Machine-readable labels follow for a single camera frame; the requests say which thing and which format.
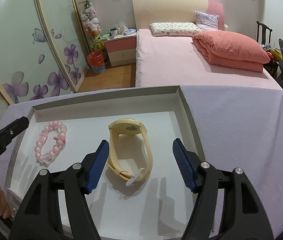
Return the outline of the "plush toy tower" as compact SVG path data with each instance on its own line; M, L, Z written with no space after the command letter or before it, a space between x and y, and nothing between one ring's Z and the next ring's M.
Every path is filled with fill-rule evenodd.
M81 9L81 22L89 46L89 51L101 50L101 27L97 13L93 5L93 0L84 0Z

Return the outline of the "dark wooden chair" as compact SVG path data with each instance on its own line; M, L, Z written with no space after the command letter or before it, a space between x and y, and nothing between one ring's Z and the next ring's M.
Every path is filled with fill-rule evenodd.
M256 34L257 43L262 45L270 44L273 29L271 29L270 27L259 21L257 21L256 23L257 23L257 34Z

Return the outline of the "pink beige nightstand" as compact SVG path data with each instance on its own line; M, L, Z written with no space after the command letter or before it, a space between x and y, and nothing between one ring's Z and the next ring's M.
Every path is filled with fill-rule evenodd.
M104 42L112 67L136 62L137 35L119 35Z

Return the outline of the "folded coral duvet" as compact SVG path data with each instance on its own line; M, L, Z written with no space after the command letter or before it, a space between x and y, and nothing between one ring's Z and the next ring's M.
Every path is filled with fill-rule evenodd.
M270 62L266 51L252 38L231 31L204 31L192 37L193 44L210 65L263 72Z

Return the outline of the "white mug on nightstand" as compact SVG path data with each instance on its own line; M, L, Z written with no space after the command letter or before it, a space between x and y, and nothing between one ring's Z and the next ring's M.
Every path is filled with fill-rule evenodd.
M115 38L118 35L118 29L112 28L112 29L109 30L109 33L110 33L111 38Z

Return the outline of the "floral sliding wardrobe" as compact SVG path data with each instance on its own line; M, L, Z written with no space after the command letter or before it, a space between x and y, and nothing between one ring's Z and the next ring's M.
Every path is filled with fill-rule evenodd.
M86 55L75 0L0 0L0 120L9 105L78 92Z

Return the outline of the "red waste bin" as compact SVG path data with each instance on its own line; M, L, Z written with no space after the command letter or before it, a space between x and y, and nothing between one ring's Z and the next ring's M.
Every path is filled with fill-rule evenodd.
M105 61L102 51L94 51L87 56L87 62L95 74L100 74L105 70Z

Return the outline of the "purple table cloth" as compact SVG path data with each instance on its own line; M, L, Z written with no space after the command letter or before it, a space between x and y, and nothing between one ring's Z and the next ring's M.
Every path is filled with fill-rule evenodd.
M178 239L195 196L185 187L172 153L174 139L217 169L241 168L267 213L274 237L283 232L283 90L172 86L78 93L10 106L5 127L21 116L30 127L0 157L0 183L11 200L22 199L42 165L35 144L50 121L68 128L66 147L49 165L61 171L109 139L108 125L140 120L147 129L153 168L144 183L127 187L109 168L87 197L103 239Z

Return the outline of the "beige pink headboard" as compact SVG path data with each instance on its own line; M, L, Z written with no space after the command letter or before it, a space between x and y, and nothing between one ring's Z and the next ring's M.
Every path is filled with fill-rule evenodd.
M137 29L150 29L154 22L195 22L195 11L219 16L224 30L223 4L213 0L132 0Z

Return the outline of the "bed with pink sheet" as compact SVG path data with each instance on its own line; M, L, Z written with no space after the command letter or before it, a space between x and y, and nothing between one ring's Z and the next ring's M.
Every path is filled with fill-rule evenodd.
M175 85L281 89L266 70L257 73L208 64L191 37L154 37L150 29L139 29L135 86Z

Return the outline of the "grey shallow tray box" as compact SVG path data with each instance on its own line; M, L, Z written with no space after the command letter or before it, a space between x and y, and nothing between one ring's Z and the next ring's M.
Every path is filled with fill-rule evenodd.
M109 167L86 197L103 239L179 239L190 218L195 195L184 184L172 152L174 139L204 158L195 120L183 87L153 87L87 94L39 103L26 111L28 129L18 138L6 175L6 188L23 199L44 165L35 158L39 133L50 121L67 126L66 147L47 166L63 171L109 140L108 126L121 119L141 121L153 154L150 176L127 187Z

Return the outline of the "small lilac pillow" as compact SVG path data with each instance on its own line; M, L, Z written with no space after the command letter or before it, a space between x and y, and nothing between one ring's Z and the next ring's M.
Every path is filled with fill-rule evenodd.
M195 24L202 30L218 30L218 15L195 11Z

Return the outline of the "floral white pillow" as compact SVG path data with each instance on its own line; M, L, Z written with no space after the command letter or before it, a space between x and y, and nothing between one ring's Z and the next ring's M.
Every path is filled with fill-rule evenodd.
M192 22L157 22L150 24L153 36L190 36L201 33L202 29Z

